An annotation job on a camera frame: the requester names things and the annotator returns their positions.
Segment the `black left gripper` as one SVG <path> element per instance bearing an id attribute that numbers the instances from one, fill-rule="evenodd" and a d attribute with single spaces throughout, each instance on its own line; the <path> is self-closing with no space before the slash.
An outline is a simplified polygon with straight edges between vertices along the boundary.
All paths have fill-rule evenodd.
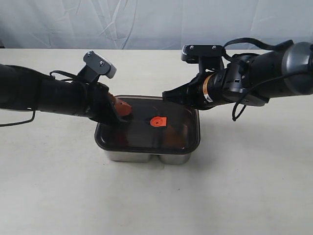
<path id="1" fill-rule="evenodd" d="M 119 125 L 132 113 L 132 107 L 109 92 L 109 87 L 102 83 L 82 84 L 82 110 L 74 115 L 89 118 L 105 125 Z"/>

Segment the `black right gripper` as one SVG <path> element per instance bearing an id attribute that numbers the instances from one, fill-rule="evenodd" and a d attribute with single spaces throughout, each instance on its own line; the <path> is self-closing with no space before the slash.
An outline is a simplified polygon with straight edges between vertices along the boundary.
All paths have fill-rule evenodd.
<path id="1" fill-rule="evenodd" d="M 209 110 L 227 104 L 224 97 L 226 71 L 199 72 L 190 82 L 162 92 L 162 99 L 191 107 L 197 110 Z"/>

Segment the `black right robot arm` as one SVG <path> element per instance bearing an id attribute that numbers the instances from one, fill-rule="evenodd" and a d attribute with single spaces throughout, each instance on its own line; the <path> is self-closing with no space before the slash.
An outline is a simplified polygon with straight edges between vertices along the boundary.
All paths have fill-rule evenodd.
<path id="1" fill-rule="evenodd" d="M 164 101 L 198 110 L 239 102 L 263 106 L 272 98 L 313 93 L 313 46 L 291 40 L 267 45 L 252 38 L 235 43 L 251 43 L 265 53 L 237 53 L 229 56 L 221 45 L 185 45 L 181 59 L 199 66 L 188 83 L 164 91 Z"/>

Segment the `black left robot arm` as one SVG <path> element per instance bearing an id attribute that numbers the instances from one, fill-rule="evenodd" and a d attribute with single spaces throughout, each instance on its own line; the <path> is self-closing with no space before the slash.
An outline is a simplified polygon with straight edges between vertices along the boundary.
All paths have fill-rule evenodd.
<path id="1" fill-rule="evenodd" d="M 15 65 L 0 66 L 0 107 L 84 117 L 109 126 L 122 123 L 132 112 L 130 104 L 102 83 L 74 74 L 57 80 L 52 74 Z"/>

